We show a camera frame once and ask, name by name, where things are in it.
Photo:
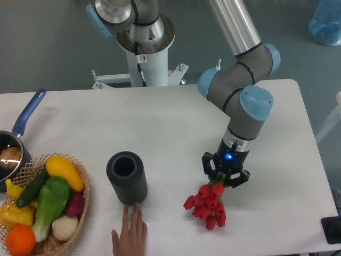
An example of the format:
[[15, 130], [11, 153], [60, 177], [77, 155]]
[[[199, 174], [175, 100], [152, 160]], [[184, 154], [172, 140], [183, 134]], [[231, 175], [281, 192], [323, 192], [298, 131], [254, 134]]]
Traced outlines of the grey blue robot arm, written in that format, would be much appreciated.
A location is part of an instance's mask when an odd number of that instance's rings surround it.
[[[257, 83], [280, 64], [278, 50], [264, 44], [242, 1], [209, 1], [236, 63], [226, 71], [206, 70], [197, 83], [203, 97], [229, 116], [216, 153], [202, 157], [204, 173], [225, 187], [249, 179], [243, 163], [273, 106], [273, 96]], [[166, 86], [174, 74], [167, 68], [167, 50], [174, 41], [172, 22], [158, 1], [95, 1], [88, 18], [103, 37], [115, 36], [126, 51], [133, 87]]]

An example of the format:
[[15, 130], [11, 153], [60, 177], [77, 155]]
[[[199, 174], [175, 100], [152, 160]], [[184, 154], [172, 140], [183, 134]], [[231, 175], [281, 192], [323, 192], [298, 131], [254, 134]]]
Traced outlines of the bare human hand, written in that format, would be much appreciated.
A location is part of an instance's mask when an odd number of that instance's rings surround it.
[[124, 207], [120, 235], [111, 231], [113, 255], [144, 255], [147, 241], [147, 224], [142, 219], [138, 203], [133, 206], [129, 217], [128, 208]]

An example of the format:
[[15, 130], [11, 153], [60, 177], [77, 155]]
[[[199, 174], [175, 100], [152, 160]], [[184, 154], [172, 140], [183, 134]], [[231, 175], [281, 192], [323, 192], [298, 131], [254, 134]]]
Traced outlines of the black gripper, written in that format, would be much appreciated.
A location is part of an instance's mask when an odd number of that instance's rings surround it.
[[235, 188], [249, 180], [250, 172], [243, 169], [244, 161], [249, 153], [248, 151], [237, 151], [237, 143], [233, 142], [228, 146], [224, 140], [213, 155], [205, 152], [201, 158], [204, 173], [209, 180], [214, 180], [216, 172], [226, 174], [224, 187]]

